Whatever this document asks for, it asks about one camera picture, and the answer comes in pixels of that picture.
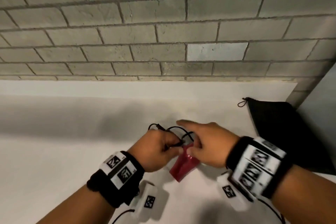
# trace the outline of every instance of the wristband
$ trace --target wristband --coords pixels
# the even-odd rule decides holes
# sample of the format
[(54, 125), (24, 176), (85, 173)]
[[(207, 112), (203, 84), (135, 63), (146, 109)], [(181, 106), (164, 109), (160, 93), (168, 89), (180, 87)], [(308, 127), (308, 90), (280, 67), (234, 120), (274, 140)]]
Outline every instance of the wristband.
[(140, 163), (128, 152), (120, 151), (107, 158), (87, 181), (91, 191), (99, 192), (114, 208), (129, 205), (139, 193), (139, 183), (145, 173)]
[(226, 160), (227, 168), (233, 171), (233, 184), (243, 187), (252, 198), (270, 199), (292, 165), (283, 150), (260, 137), (242, 137)]

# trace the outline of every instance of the black drawstring bag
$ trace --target black drawstring bag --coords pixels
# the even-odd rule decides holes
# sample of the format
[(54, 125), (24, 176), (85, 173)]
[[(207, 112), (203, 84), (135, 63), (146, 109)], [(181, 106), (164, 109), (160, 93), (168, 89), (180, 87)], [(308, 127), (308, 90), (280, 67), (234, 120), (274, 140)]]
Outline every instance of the black drawstring bag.
[(243, 100), (238, 106), (248, 104), (260, 137), (287, 152), (294, 164), (312, 172), (336, 175), (324, 145), (289, 103)]

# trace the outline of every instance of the left hand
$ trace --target left hand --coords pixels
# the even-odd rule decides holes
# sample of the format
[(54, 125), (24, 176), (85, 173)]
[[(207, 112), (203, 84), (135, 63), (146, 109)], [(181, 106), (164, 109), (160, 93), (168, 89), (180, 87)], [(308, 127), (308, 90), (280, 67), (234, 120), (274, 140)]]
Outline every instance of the left hand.
[(172, 158), (183, 153), (182, 147), (171, 147), (164, 151), (165, 145), (170, 147), (179, 142), (171, 132), (150, 129), (128, 152), (137, 159), (145, 172), (154, 172), (163, 168)]

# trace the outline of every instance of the red plastic cup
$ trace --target red plastic cup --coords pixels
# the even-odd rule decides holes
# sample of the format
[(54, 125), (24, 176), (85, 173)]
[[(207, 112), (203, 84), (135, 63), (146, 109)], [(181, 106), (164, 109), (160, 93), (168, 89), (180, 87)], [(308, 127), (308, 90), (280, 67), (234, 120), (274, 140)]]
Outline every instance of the red plastic cup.
[(170, 174), (180, 182), (200, 161), (187, 154), (187, 149), (194, 146), (194, 143), (183, 146), (183, 153), (179, 155), (174, 166), (170, 169)]

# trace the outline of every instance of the hand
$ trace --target hand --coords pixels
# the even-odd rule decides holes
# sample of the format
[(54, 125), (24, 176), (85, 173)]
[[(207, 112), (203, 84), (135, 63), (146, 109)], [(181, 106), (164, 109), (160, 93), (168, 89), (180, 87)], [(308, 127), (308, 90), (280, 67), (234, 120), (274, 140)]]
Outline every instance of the hand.
[(182, 147), (171, 147), (164, 151), (165, 145), (170, 147), (178, 142), (179, 138), (171, 132), (150, 129), (128, 152), (137, 159), (145, 172), (154, 172), (164, 167), (172, 158), (183, 153)]
[(188, 155), (213, 167), (225, 167), (230, 150), (239, 140), (239, 136), (215, 122), (200, 124), (189, 120), (178, 120), (176, 123), (196, 135), (194, 146), (187, 149)]

